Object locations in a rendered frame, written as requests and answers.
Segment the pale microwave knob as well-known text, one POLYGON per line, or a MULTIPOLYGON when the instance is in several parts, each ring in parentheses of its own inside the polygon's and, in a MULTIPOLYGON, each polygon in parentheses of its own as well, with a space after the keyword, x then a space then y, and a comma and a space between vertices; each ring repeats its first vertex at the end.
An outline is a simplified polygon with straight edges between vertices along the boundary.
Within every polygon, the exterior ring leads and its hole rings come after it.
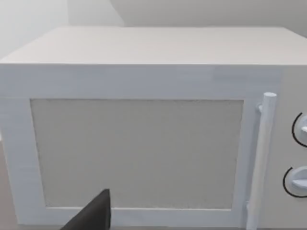
POLYGON ((291 134, 298 145, 307 148, 307 113, 300 112, 295 117, 291 127, 291 134))
POLYGON ((307 198, 307 166, 290 167, 283 176, 283 189, 291 197, 307 198))

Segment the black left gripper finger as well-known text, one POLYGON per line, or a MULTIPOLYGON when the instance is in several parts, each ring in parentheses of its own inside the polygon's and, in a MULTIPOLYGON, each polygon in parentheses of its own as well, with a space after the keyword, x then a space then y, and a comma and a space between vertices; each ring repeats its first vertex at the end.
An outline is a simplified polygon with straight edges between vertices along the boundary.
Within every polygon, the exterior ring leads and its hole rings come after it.
POLYGON ((111 196, 104 189, 60 230, 110 230, 111 196))

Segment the pale microwave door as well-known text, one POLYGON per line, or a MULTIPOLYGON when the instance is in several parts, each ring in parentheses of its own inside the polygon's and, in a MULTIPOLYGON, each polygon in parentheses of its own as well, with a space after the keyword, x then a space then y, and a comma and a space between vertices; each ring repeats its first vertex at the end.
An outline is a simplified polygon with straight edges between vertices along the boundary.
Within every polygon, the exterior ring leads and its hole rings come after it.
POLYGON ((117 227, 243 227, 256 104, 282 68, 0 64, 20 225, 63 225, 103 188, 117 227))

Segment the pale microwave oven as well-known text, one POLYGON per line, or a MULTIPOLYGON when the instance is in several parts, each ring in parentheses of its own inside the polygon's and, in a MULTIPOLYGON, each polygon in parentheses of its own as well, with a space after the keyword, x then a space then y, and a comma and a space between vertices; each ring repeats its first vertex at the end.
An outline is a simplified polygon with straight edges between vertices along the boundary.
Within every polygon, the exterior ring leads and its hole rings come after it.
MULTIPOLYGON (((0 64, 258 65, 282 68, 258 229, 307 230, 307 198, 289 196, 283 176, 307 166, 307 148, 291 134, 295 117, 307 113, 307 39, 284 28, 65 27, 55 29, 0 60, 0 64)), ((253 156, 250 197, 262 100, 253 156)), ((175 229, 193 227, 173 227, 175 229)), ((232 228, 232 227, 199 227, 232 228)))

